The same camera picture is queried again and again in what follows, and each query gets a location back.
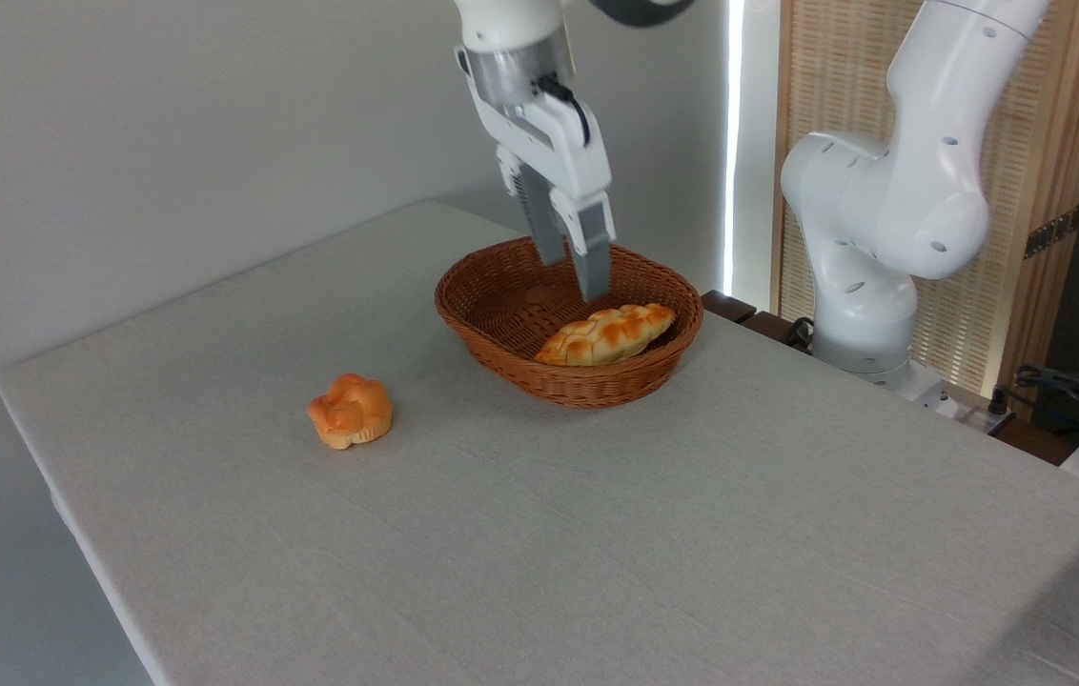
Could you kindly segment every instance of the wicker basket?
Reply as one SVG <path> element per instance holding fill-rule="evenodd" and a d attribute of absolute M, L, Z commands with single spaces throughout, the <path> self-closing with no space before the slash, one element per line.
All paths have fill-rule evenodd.
<path fill-rule="evenodd" d="M 618 246 L 612 247 L 609 294 L 584 303 L 569 257 L 544 265 L 530 238 L 456 262 L 434 299 L 476 360 L 531 396 L 570 408 L 610 408 L 653 394 L 674 373 L 705 316 L 700 296 L 680 274 Z M 669 306 L 674 324 L 640 355 L 618 363 L 566 368 L 534 361 L 561 326 L 626 303 Z"/>

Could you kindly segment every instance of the bread roll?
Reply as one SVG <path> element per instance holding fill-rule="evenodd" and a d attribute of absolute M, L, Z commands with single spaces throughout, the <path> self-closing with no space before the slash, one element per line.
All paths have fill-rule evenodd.
<path fill-rule="evenodd" d="M 391 430 L 392 404 L 381 382 L 345 373 L 327 394 L 310 401 L 306 413 L 318 437 L 343 451 L 353 443 L 369 443 Z"/>
<path fill-rule="evenodd" d="M 672 321 L 674 310 L 656 303 L 600 310 L 586 321 L 562 326 L 535 360 L 558 366 L 617 363 L 644 351 Z"/>

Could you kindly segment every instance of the basket rim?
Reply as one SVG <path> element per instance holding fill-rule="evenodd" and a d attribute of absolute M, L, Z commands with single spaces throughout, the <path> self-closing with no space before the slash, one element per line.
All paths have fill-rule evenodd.
<path fill-rule="evenodd" d="M 439 279 L 438 286 L 436 287 L 435 290 L 436 308 L 438 310 L 439 315 L 442 316 L 443 320 L 446 320 L 447 325 L 451 326 L 452 329 L 457 330 L 461 333 L 462 338 L 467 339 L 470 335 L 470 338 L 477 339 L 478 342 L 490 344 L 490 346 L 495 347 L 496 351 L 500 351 L 501 353 L 505 353 L 509 357 L 513 357 L 515 363 L 521 365 L 522 369 L 535 371 L 536 373 L 548 374 L 549 378 L 554 379 L 570 378 L 571 380 L 586 379 L 587 376 L 615 376 L 615 374 L 627 372 L 633 369 L 648 368 L 648 366 L 652 366 L 654 363 L 661 363 L 661 361 L 665 361 L 667 357 L 683 355 L 684 348 L 686 348 L 692 343 L 692 341 L 696 339 L 697 331 L 700 330 L 700 325 L 701 323 L 705 321 L 705 307 L 704 305 L 700 304 L 699 294 L 695 290 L 695 288 L 692 287 L 691 283 L 688 283 L 686 278 L 683 278 L 682 274 L 679 274 L 675 272 L 675 270 L 669 267 L 669 265 L 663 265 L 660 264 L 660 262 L 650 260 L 648 257 L 644 257 L 641 252 L 636 252 L 628 248 L 617 246 L 614 243 L 612 244 L 612 246 L 610 246 L 610 250 L 612 250 L 613 252 L 623 252 L 632 258 L 637 258 L 644 262 L 647 262 L 647 264 L 652 265 L 652 267 L 665 271 L 665 273 L 669 274 L 669 276 L 673 276 L 675 279 L 678 279 L 679 283 L 682 283 L 683 287 L 686 288 L 689 294 L 692 292 L 697 292 L 697 297 L 695 298 L 697 306 L 693 308 L 688 326 L 684 327 L 683 331 L 680 331 L 680 333 L 675 334 L 674 338 L 670 339 L 669 342 L 667 342 L 663 347 L 656 347 L 653 348 L 653 351 L 645 351 L 640 355 L 627 357 L 627 359 L 619 360 L 616 363 L 589 365 L 589 366 L 537 363 L 534 359 L 528 359 L 528 357 L 517 355 L 517 353 L 514 353 L 509 348 L 502 346 L 501 343 L 497 343 L 496 340 L 491 338 L 491 335 L 488 334 L 486 331 L 482 331 L 476 326 L 467 324 L 460 316 L 453 313 L 451 305 L 447 303 L 447 291 L 449 285 L 451 285 L 451 282 L 453 282 L 453 279 L 460 276 L 462 270 L 465 270 L 470 262 L 478 260 L 478 258 L 483 257 L 484 253 L 487 252 L 506 250 L 509 248 L 514 248 L 519 243 L 530 243 L 530 242 L 531 237 L 528 237 L 528 235 L 523 235 L 523 237 L 520 238 L 511 238 L 508 241 L 503 241 L 501 243 L 493 244 L 493 246 L 488 246 L 479 250 L 469 252 L 467 253 L 467 256 L 463 257 L 460 261 L 456 261 L 455 264 L 451 265 L 451 269 L 447 270 L 447 273 L 443 274 L 443 277 Z M 679 316 L 680 313 L 678 312 L 678 310 L 675 310 L 675 317 Z"/>

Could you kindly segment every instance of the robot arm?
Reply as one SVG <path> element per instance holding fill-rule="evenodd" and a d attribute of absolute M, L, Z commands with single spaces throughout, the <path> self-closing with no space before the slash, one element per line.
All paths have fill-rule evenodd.
<path fill-rule="evenodd" d="M 617 20 L 653 26 L 692 0 L 591 0 Z M 569 238 L 583 299 L 610 286 L 615 239 L 612 183 L 600 125 L 568 83 L 574 60 L 561 6 L 568 0 L 455 0 L 462 18 L 460 69 L 487 131 L 509 195 L 527 215 L 545 264 L 565 256 Z"/>
<path fill-rule="evenodd" d="M 927 0 L 887 73 L 889 145 L 823 132 L 780 172 L 815 278 L 814 354 L 935 407 L 941 379 L 911 363 L 917 287 L 979 252 L 985 126 L 1050 0 Z"/>

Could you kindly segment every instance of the table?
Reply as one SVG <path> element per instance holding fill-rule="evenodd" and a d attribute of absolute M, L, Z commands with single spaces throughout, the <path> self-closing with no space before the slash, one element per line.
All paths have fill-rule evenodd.
<path fill-rule="evenodd" d="M 401 208 L 0 376 L 155 683 L 1079 681 L 1079 478 L 719 317 L 541 403 L 432 306 L 513 235 Z M 396 421 L 338 453 L 349 371 Z"/>

